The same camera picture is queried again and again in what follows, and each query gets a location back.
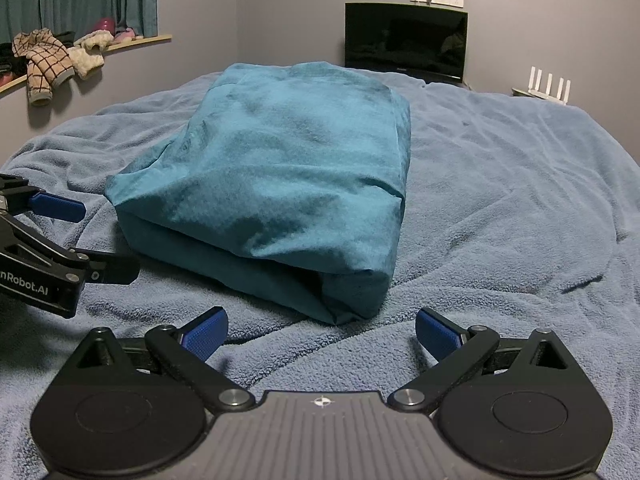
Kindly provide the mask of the teal tie-dye hooded jacket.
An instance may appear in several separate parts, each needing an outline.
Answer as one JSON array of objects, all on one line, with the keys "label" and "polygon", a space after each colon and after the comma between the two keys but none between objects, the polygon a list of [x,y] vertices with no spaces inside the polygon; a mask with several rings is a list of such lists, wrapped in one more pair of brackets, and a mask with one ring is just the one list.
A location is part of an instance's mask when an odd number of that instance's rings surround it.
[{"label": "teal tie-dye hooded jacket", "polygon": [[373,77],[236,64],[105,194],[137,252],[343,324],[390,288],[410,144],[408,101]]}]

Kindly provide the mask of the beige checkered garment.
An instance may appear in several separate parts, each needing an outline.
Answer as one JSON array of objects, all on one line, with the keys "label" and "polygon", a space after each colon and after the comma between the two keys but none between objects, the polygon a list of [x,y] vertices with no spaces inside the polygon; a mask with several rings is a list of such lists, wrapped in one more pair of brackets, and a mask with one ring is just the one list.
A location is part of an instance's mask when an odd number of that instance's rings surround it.
[{"label": "beige checkered garment", "polygon": [[26,60],[27,97],[31,106],[48,105],[53,90],[75,75],[66,47],[50,29],[20,32],[13,38],[12,51],[16,58]]}]

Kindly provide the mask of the blue fleece bed blanket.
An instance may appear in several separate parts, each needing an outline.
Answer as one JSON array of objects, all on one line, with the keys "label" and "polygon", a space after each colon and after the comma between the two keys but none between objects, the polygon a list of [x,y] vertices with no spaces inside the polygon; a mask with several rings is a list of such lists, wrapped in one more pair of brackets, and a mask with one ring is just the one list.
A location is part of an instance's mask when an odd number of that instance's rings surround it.
[{"label": "blue fleece bed blanket", "polygon": [[608,479],[639,474],[639,168],[579,108],[381,81],[411,106],[411,162],[395,274],[380,312],[323,324],[235,292],[201,272],[194,243],[179,262],[141,260],[128,286],[91,285],[66,320],[1,305],[1,474],[39,479],[30,413],[88,330],[137,337],[213,306],[228,342],[213,366],[251,392],[390,393],[430,365],[414,318],[432,308],[508,337],[557,333],[614,419]]}]

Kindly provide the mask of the cream fuzzy garment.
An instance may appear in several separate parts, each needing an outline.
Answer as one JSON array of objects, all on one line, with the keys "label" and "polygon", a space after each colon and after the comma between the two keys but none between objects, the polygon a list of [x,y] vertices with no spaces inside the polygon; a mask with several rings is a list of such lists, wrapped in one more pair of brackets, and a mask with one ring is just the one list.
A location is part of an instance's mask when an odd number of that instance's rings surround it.
[{"label": "cream fuzzy garment", "polygon": [[75,73],[80,79],[89,79],[104,65],[103,52],[112,41],[113,36],[109,32],[89,32],[67,49]]}]

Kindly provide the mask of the pink slippers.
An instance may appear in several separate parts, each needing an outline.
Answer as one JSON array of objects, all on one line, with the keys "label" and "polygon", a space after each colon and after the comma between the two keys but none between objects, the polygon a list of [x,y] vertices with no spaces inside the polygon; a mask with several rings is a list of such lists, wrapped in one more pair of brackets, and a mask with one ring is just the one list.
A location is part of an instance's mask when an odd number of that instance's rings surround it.
[{"label": "pink slippers", "polygon": [[129,44],[143,39],[143,36],[138,35],[133,28],[117,25],[114,18],[100,18],[93,24],[91,30],[93,32],[109,32],[113,36],[112,44]]}]

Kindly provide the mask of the white wifi router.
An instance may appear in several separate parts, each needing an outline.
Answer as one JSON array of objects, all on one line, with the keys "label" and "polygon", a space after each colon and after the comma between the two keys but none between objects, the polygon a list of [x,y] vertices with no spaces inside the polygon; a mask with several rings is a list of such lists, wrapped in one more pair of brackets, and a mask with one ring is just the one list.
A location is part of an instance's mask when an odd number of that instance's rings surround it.
[{"label": "white wifi router", "polygon": [[545,73],[541,68],[532,66],[526,90],[529,89],[535,89],[569,101],[572,81],[564,77],[555,78],[552,73]]}]

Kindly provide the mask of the black flat monitor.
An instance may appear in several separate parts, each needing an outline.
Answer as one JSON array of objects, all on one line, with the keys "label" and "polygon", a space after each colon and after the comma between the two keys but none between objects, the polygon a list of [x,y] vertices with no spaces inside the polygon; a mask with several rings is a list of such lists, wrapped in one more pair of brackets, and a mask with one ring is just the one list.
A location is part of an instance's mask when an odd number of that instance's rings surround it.
[{"label": "black flat monitor", "polygon": [[409,3],[345,4],[344,65],[464,83],[469,15]]}]

